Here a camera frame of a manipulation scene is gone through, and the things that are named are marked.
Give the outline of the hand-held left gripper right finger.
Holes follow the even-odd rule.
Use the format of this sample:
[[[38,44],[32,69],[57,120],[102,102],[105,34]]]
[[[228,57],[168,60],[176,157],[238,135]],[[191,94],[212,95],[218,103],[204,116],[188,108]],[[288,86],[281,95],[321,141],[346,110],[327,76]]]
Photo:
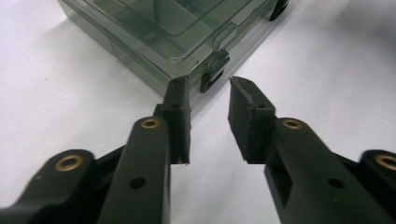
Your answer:
[[[276,109],[257,85],[243,77],[231,77],[228,121],[249,164],[265,164]]]

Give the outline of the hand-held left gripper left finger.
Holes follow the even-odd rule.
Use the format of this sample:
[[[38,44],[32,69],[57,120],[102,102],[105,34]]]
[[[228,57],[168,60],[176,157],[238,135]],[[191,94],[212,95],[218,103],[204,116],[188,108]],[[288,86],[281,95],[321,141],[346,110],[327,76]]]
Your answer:
[[[161,117],[168,123],[171,163],[189,163],[191,106],[188,76],[176,77],[169,82],[163,102],[155,107],[154,116]]]

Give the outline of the clear grey compartment storage box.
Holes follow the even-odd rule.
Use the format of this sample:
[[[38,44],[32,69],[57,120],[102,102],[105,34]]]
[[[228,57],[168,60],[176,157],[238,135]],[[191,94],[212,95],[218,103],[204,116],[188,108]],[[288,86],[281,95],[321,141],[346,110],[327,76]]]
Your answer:
[[[159,94],[189,76],[217,87],[273,30],[290,0],[58,0],[65,15]]]

